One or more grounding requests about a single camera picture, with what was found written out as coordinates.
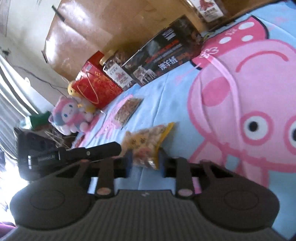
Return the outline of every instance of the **black box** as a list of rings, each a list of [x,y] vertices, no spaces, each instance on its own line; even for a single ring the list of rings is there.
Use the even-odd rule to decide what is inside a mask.
[[[122,68],[141,86],[198,56],[203,38],[183,15],[155,35]]]

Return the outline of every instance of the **plastic packet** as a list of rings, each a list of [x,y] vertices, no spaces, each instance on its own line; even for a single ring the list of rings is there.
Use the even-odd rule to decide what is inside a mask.
[[[127,150],[132,149],[134,165],[158,169],[158,149],[173,126],[172,122],[168,125],[142,129],[135,133],[127,131],[121,143],[120,155],[123,156]]]
[[[130,117],[134,114],[139,104],[142,102],[142,98],[131,97],[120,107],[114,116],[113,123],[118,127],[123,127]]]

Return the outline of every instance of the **red box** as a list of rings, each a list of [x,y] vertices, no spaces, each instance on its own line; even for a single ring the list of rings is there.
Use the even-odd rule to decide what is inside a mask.
[[[123,91],[104,72],[99,64],[104,55],[95,53],[86,61],[72,87],[94,106],[103,109]]]

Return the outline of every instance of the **bed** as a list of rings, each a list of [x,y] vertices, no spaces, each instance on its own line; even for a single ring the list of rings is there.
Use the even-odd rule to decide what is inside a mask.
[[[291,238],[296,233],[295,22],[296,5],[281,1],[204,33],[199,56],[118,96],[106,114],[95,117],[80,146],[121,143],[127,130],[175,122],[164,150],[190,162],[212,160],[271,189],[281,205],[273,228]],[[111,119],[130,96],[144,100],[117,129]],[[133,167],[115,187],[173,191],[174,184],[157,170]]]

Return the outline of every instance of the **gray curtain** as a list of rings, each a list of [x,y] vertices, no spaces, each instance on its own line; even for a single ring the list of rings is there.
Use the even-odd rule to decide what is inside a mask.
[[[9,71],[3,71],[4,66],[0,66],[0,147],[11,157],[17,160],[17,143],[13,129],[20,120],[28,115],[36,114],[17,94],[12,85],[15,80]]]

